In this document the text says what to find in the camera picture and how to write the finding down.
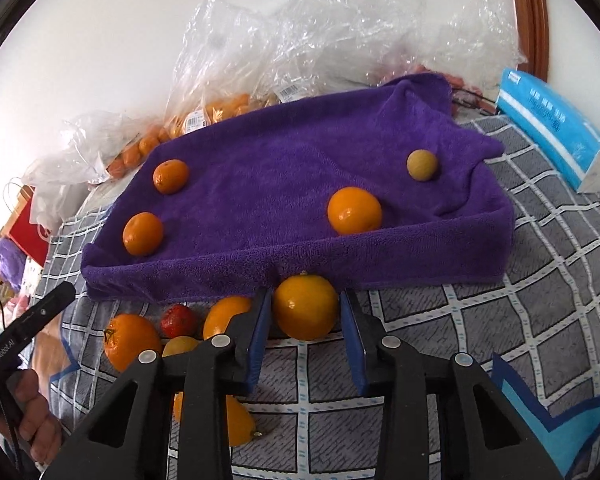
gray fabric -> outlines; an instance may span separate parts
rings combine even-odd
[[[419,351],[449,357],[468,351],[485,370],[502,355],[557,415],[600,394],[600,199],[576,195],[542,153],[506,118],[468,127],[500,139],[506,154],[490,161],[516,207],[514,249],[502,283],[410,287],[359,293],[363,308]],[[62,330],[77,369],[51,384],[51,409],[71,431],[117,373],[102,357],[102,329],[121,312],[158,323],[162,308],[93,303],[79,273],[80,251],[106,211],[63,225],[36,291],[62,280],[78,300]],[[191,304],[204,315],[208,304]],[[308,344],[270,340],[260,384],[246,400],[265,436],[233,450],[235,478],[372,478],[382,399],[356,396],[339,332]],[[435,406],[430,403],[430,419]],[[174,478],[177,439],[171,439]],[[440,476],[438,435],[430,435],[430,474]],[[586,476],[600,459],[600,438],[577,466]]]

silver screw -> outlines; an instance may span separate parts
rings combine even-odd
[[[464,352],[460,352],[459,354],[456,354],[456,363],[458,363],[460,366],[471,366],[472,364],[474,364],[474,358],[471,357],[469,354],[465,354]]]
[[[213,337],[211,344],[216,348],[223,348],[231,342],[231,338],[227,334],[218,334]]]
[[[144,352],[140,352],[138,361],[140,361],[143,365],[147,365],[149,363],[153,363],[156,357],[158,357],[158,354],[153,350],[145,350]]]
[[[398,348],[400,340],[395,335],[386,335],[382,338],[382,346],[387,348]]]

blue gripper pad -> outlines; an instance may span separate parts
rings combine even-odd
[[[260,368],[262,368],[262,360],[264,359],[264,349],[267,345],[267,337],[269,337],[269,326],[271,324],[271,295],[272,290],[269,289],[262,300],[256,328],[251,336],[249,343],[248,360],[249,373],[247,375],[247,386],[252,392],[255,385],[258,384],[260,377]]]
[[[344,344],[347,349],[347,360],[353,383],[361,396],[366,396],[368,382],[365,375],[365,350],[360,339],[360,331],[353,316],[351,304],[346,293],[340,293],[340,326]]]

barcode label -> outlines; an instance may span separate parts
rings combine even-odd
[[[196,110],[190,113],[184,121],[184,134],[190,134],[200,128],[206,126],[205,112],[204,110]]]
[[[290,103],[305,97],[304,91],[298,85],[289,85],[288,87],[277,91],[276,95],[281,103]]]

blue tissue package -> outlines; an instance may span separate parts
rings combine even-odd
[[[600,191],[600,131],[546,83],[506,69],[497,105],[578,193]]]

